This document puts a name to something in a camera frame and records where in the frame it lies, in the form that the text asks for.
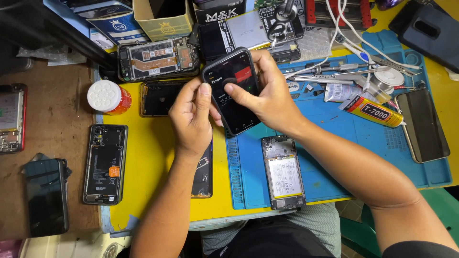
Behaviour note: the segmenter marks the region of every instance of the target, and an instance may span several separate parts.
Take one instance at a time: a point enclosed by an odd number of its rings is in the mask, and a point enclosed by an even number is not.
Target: yellow glue tube
[[[353,94],[338,108],[388,127],[406,125],[403,115],[357,94]]]

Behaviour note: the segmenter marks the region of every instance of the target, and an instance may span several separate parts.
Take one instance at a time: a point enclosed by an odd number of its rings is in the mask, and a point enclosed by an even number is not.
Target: timer app screen
[[[253,95],[258,96],[255,76],[252,74],[252,64],[247,53],[240,53],[206,71],[204,78],[212,87],[215,104],[232,133],[237,134],[260,122],[257,116],[248,108],[236,103],[224,91],[227,83],[233,83]]]

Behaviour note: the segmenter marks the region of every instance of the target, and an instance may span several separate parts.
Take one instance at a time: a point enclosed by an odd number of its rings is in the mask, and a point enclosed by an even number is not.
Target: person
[[[368,149],[308,121],[290,97],[269,52],[251,53],[262,88],[259,96],[231,83],[224,90],[266,126],[295,139],[337,182],[370,207],[382,257],[459,258],[458,246],[407,176]],[[209,113],[217,125],[223,125],[211,103],[210,85],[194,78],[170,109],[175,158],[165,185],[138,227],[131,257],[179,255],[190,225],[196,166],[212,140]],[[209,258],[339,257],[339,227],[334,203],[306,205],[291,215],[202,231],[204,254]]]

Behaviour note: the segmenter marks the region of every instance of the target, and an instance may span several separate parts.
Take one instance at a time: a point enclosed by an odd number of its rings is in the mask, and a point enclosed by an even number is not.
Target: hand
[[[209,110],[215,120],[220,119],[215,107],[211,106],[211,87],[196,77],[185,84],[175,103],[169,110],[169,117],[176,136],[175,154],[200,159],[212,140],[212,126]]]
[[[251,54],[260,95],[254,96],[232,83],[226,84],[224,89],[237,103],[252,110],[266,126],[289,134],[290,129],[299,128],[305,118],[293,102],[285,77],[271,54],[267,50],[252,50]]]

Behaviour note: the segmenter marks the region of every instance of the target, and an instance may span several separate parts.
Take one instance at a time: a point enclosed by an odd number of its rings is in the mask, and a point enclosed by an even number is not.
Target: green chair
[[[420,192],[459,245],[459,202],[443,188]],[[343,244],[363,257],[381,257],[376,241],[375,222],[367,205],[362,209],[362,223],[343,217],[340,217],[340,221]]]

